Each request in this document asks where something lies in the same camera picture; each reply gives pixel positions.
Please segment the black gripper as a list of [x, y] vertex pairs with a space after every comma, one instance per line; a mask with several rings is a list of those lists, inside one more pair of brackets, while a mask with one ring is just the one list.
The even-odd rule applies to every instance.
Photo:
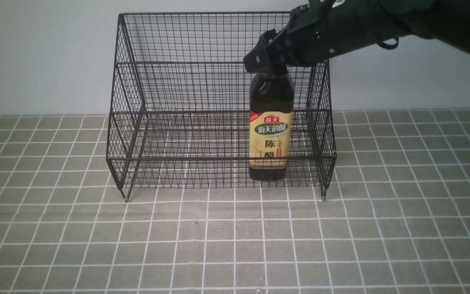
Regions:
[[309, 67], [386, 41], [386, 12], [377, 0], [310, 0], [289, 16], [279, 34], [263, 32], [243, 58], [247, 73], [286, 74], [286, 65]]

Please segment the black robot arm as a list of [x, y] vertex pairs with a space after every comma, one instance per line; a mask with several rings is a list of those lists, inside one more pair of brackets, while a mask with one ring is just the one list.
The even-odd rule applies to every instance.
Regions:
[[370, 45], [392, 50], [408, 35], [470, 54], [470, 0], [310, 0], [280, 31], [261, 34], [243, 63], [249, 73], [282, 75]]

